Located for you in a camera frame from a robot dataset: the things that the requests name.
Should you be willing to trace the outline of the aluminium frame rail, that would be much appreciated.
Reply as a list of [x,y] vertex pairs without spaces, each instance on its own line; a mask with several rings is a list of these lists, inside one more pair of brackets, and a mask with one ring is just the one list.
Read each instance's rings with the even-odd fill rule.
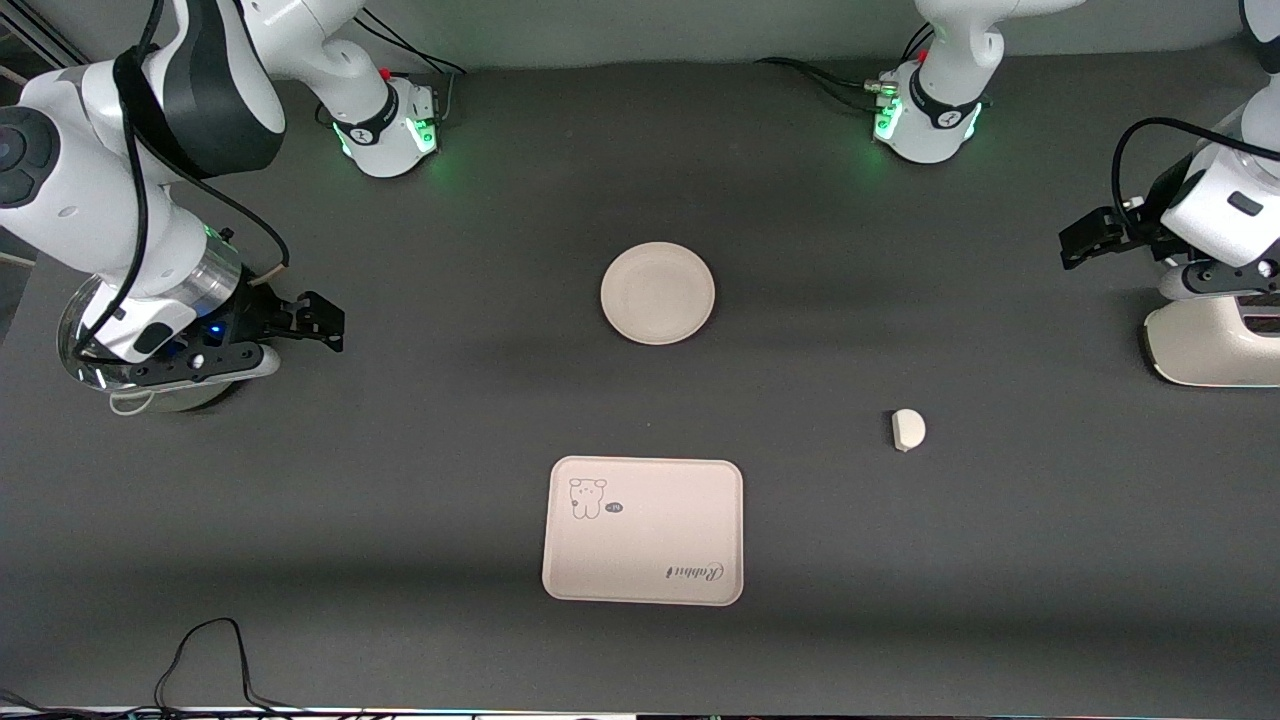
[[90,58],[46,20],[28,0],[0,0],[0,24],[9,28],[54,68],[65,69],[91,63]]

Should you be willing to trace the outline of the round beige plate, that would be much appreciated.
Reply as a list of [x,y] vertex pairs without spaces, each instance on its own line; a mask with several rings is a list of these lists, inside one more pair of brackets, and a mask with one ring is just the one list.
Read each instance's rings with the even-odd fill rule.
[[690,249],[640,243],[608,265],[599,297],[605,319],[626,340],[675,345],[696,334],[710,318],[716,279]]

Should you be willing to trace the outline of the cream toaster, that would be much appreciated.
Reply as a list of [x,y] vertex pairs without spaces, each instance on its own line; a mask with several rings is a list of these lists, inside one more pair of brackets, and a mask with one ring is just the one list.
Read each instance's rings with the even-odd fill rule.
[[1176,386],[1280,389],[1280,300],[1171,301],[1142,329],[1149,365]]

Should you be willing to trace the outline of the beige rectangular tray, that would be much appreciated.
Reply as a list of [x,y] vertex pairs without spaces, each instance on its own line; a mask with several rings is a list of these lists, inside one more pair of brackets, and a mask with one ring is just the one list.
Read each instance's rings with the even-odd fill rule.
[[550,470],[541,583],[564,601],[727,607],[742,528],[730,461],[567,456]]

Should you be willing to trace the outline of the pot with glass lid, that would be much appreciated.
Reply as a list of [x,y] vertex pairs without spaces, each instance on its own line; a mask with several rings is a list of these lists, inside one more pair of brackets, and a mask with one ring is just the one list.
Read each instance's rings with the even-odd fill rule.
[[76,341],[81,337],[81,318],[90,300],[100,287],[99,278],[91,275],[70,296],[58,327],[58,355],[67,374],[78,383],[104,393],[109,407],[119,416],[141,414],[187,413],[212,404],[230,392],[232,383],[180,387],[179,389],[140,388],[125,380],[119,366],[90,365],[73,356]]

